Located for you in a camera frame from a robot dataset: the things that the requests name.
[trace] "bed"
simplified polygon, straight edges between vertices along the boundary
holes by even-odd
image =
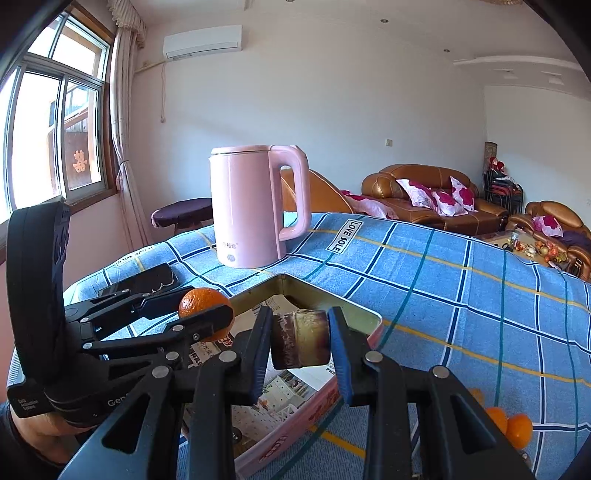
[[[328,251],[351,218],[363,222],[354,240],[341,254]],[[534,435],[526,451],[536,477],[556,480],[565,471],[591,430],[588,284],[475,238],[353,213],[313,214],[308,233],[289,241],[287,251],[262,269],[232,269],[217,261],[213,227],[205,227],[123,257],[72,285],[64,299],[95,297],[162,262],[182,284],[228,296],[290,273],[379,312],[387,324],[381,351],[400,364],[447,365],[465,386],[482,390],[486,406],[527,413]],[[158,333],[173,319],[141,319],[115,335]],[[366,423],[364,408],[340,401],[314,432],[252,478],[359,479]],[[413,447],[419,468],[416,429]]]

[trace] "white wall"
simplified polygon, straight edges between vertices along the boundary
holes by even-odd
[[[379,20],[290,16],[255,4],[150,27],[138,66],[162,58],[165,35],[228,24],[244,25],[242,52],[166,65],[165,123],[162,67],[135,76],[131,162],[146,215],[210,196],[208,157],[227,145],[297,144],[311,168],[353,192],[394,163],[448,166],[479,181],[482,87]],[[154,238],[171,234],[156,230]]]
[[[119,196],[111,196],[74,214],[64,265],[64,289],[129,253]],[[6,263],[0,265],[0,385],[6,385],[14,349],[6,291]],[[5,398],[0,387],[0,401]]]
[[[485,99],[488,140],[525,202],[564,203],[591,225],[591,102],[513,86],[487,86]]]

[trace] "white curtain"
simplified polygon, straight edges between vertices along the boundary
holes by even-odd
[[[146,26],[129,0],[108,0],[117,23],[111,62],[111,130],[118,162],[117,188],[125,235],[130,251],[152,244],[144,209],[139,200],[129,157],[129,114],[135,56],[144,45]]]

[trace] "brown leather sofa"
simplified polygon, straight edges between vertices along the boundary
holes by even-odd
[[[567,247],[560,241],[560,237],[546,237],[542,232],[535,231],[532,218],[544,215],[551,215],[556,218],[562,230],[582,233],[591,239],[591,231],[583,223],[580,216],[566,205],[550,200],[529,202],[525,207],[525,215],[511,215],[509,217],[507,229],[513,230],[519,227],[537,240],[553,242],[560,251],[566,252],[569,258],[566,271],[578,276],[584,281],[588,281],[591,274],[591,252],[578,245]]]
[[[403,179],[415,180],[429,189],[451,192],[450,176],[471,189],[477,197],[477,212],[457,217],[443,217],[428,208],[413,207],[404,189],[396,182]],[[392,207],[405,222],[420,223],[464,235],[483,235],[503,230],[509,216],[509,212],[504,208],[478,198],[476,185],[463,173],[450,168],[415,164],[390,165],[366,177],[361,185],[361,193]]]

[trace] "kettle handle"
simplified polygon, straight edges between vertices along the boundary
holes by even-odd
[[[294,172],[295,206],[297,210],[297,222],[293,226],[282,228],[279,231],[279,241],[284,242],[296,238],[310,227],[310,181],[308,178],[308,159],[299,147],[281,147],[273,145],[269,151],[271,169],[281,168],[284,165],[291,167]]]

